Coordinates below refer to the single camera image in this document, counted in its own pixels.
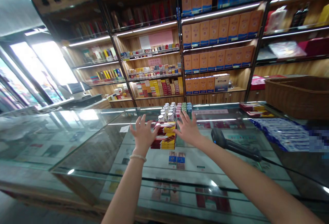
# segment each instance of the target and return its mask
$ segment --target wine bottle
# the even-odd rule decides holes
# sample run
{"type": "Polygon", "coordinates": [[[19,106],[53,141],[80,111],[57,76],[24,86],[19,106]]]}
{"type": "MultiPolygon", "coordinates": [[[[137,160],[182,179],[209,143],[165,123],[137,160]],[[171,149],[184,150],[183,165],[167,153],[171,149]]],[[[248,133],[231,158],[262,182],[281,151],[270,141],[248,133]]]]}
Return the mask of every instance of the wine bottle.
{"type": "Polygon", "coordinates": [[[309,2],[306,4],[304,10],[302,11],[301,18],[300,18],[298,26],[302,26],[304,24],[305,18],[306,18],[307,13],[308,13],[308,6],[309,6],[309,2]]]}
{"type": "Polygon", "coordinates": [[[292,18],[292,22],[290,24],[290,27],[291,27],[290,30],[297,29],[297,26],[299,25],[299,21],[301,19],[302,12],[303,12],[303,5],[301,4],[299,6],[299,9],[297,10],[297,12],[294,14],[294,17],[292,18]]]}

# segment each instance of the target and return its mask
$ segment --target pearl bracelet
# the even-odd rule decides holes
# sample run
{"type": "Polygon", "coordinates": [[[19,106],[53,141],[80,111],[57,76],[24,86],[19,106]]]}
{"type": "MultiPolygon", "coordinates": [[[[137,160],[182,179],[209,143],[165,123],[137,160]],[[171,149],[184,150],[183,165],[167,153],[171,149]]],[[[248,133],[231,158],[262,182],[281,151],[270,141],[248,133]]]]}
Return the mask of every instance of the pearl bracelet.
{"type": "Polygon", "coordinates": [[[144,156],[141,156],[141,155],[132,154],[131,156],[129,156],[129,159],[131,159],[131,158],[139,158],[139,159],[144,160],[144,163],[146,162],[146,158],[144,156]]]}

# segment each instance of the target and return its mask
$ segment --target floor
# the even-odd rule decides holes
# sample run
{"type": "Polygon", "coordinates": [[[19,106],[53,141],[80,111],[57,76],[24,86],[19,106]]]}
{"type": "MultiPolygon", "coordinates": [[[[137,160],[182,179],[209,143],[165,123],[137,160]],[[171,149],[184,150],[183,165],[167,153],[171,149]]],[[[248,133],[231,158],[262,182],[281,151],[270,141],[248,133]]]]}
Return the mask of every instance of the floor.
{"type": "Polygon", "coordinates": [[[0,224],[97,224],[80,217],[26,206],[0,192],[0,224]]]}

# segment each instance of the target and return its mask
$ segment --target wicker basket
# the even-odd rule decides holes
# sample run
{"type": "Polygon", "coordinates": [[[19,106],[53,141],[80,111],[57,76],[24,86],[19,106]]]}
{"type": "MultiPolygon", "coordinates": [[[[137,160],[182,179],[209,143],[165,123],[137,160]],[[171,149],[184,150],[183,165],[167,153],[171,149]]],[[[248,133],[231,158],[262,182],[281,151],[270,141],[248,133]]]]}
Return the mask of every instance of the wicker basket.
{"type": "Polygon", "coordinates": [[[329,119],[329,78],[265,80],[266,102],[298,119],[329,119]]]}

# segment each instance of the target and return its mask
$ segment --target right hand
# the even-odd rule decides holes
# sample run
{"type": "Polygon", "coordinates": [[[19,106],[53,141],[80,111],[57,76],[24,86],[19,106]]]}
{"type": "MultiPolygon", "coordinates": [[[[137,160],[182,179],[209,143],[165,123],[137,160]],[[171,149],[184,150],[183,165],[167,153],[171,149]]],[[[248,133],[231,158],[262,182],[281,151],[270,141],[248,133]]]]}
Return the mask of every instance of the right hand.
{"type": "Polygon", "coordinates": [[[182,121],[177,121],[177,124],[181,131],[174,129],[174,132],[185,142],[198,147],[198,144],[201,143],[204,137],[200,134],[198,125],[196,124],[195,114],[192,113],[192,120],[190,120],[190,117],[185,111],[180,111],[179,114],[182,121]]]}

